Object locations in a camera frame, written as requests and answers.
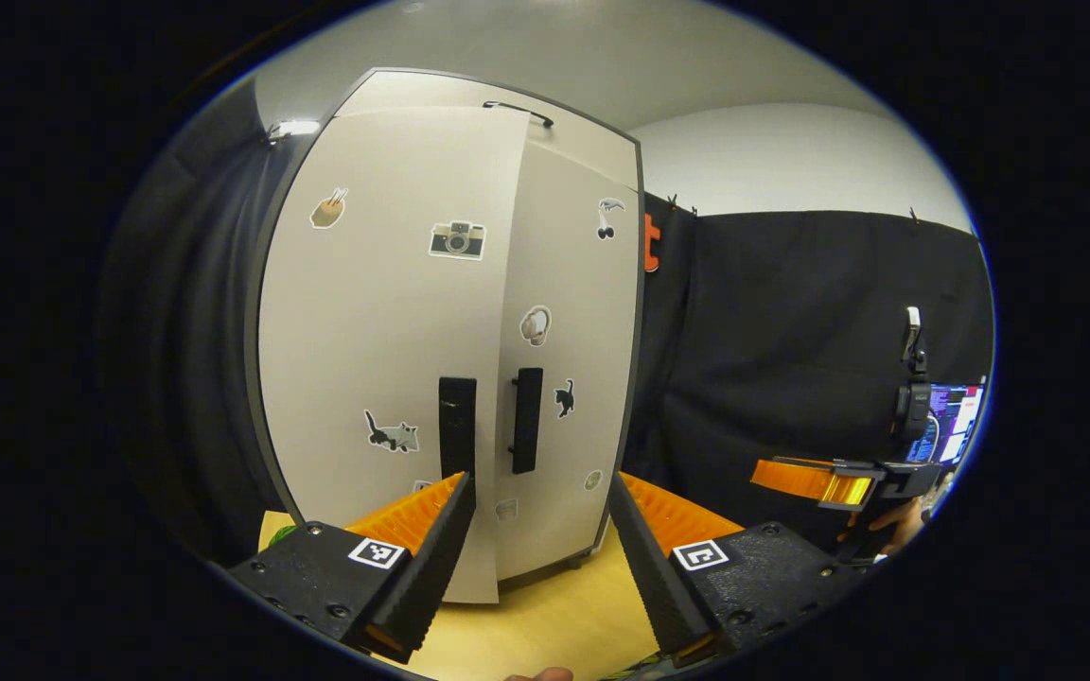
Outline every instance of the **monitor screen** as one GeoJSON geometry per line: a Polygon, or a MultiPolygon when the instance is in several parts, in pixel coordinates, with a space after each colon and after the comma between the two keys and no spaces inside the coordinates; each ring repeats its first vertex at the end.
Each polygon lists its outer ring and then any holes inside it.
{"type": "Polygon", "coordinates": [[[965,445],[973,435],[982,406],[981,385],[931,385],[928,427],[922,439],[912,442],[908,462],[938,462],[956,469],[965,445]]]}

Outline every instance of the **black door handle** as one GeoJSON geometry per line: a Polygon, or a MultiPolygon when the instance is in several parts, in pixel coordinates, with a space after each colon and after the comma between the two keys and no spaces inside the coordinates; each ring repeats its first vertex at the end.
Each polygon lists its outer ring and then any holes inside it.
{"type": "Polygon", "coordinates": [[[473,473],[477,448],[477,380],[440,379],[440,478],[473,473]]]}
{"type": "Polygon", "coordinates": [[[545,369],[522,368],[511,384],[516,387],[514,443],[511,452],[511,473],[536,470],[536,430],[542,418],[542,384],[545,369]]]}
{"type": "Polygon", "coordinates": [[[550,119],[549,117],[543,117],[541,113],[537,113],[536,111],[530,111],[526,108],[518,107],[518,105],[506,104],[506,102],[483,102],[482,104],[482,108],[484,108],[484,109],[492,109],[494,107],[504,107],[504,108],[507,108],[507,109],[514,109],[516,111],[524,111],[526,113],[532,113],[532,115],[534,115],[536,118],[540,118],[540,120],[542,122],[544,122],[545,127],[554,127],[554,119],[550,119]]]}

